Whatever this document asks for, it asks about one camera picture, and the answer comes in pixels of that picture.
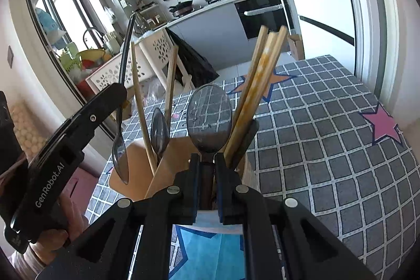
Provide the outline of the left hand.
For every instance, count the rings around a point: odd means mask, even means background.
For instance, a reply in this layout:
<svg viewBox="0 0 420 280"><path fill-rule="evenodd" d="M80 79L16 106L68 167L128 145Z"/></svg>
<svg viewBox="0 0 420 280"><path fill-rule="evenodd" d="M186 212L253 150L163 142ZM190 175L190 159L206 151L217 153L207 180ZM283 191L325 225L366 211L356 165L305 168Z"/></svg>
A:
<svg viewBox="0 0 420 280"><path fill-rule="evenodd" d="M55 259L58 250L64 247L67 241L75 241L88 227L87 218L81 214L78 206L68 196L68 191L63 191L58 198L58 208L67 220L64 228L51 228L43 230L36 242L31 242L23 253L13 252L7 257L4 252L1 256L18 269L17 264L26 264L26 268L36 269L45 267Z"/></svg>

